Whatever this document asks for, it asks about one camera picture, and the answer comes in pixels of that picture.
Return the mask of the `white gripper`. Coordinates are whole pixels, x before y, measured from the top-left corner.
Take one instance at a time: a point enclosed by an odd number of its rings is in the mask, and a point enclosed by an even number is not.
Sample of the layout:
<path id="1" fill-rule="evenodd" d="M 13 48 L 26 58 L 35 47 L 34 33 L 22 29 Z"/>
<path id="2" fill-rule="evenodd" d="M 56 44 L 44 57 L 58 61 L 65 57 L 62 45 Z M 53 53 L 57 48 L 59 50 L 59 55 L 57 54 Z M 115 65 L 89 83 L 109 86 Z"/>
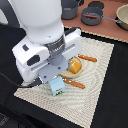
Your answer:
<path id="1" fill-rule="evenodd" d="M 56 41 L 35 44 L 25 36 L 12 49 L 16 66 L 23 80 L 27 83 L 40 78 L 48 82 L 68 68 L 68 61 L 82 48 L 81 29 L 78 27 L 66 31 Z"/>

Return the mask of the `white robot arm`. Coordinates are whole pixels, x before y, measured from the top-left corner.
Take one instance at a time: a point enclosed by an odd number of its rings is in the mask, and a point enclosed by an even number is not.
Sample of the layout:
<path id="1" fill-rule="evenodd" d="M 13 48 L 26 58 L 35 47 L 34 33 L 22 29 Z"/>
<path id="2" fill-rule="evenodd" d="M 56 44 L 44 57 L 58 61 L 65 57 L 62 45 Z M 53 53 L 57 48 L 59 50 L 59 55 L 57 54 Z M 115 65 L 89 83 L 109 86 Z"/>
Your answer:
<path id="1" fill-rule="evenodd" d="M 64 34 L 61 0 L 9 0 L 26 36 L 13 47 L 25 82 L 47 82 L 68 68 L 68 60 L 82 48 L 81 30 Z"/>

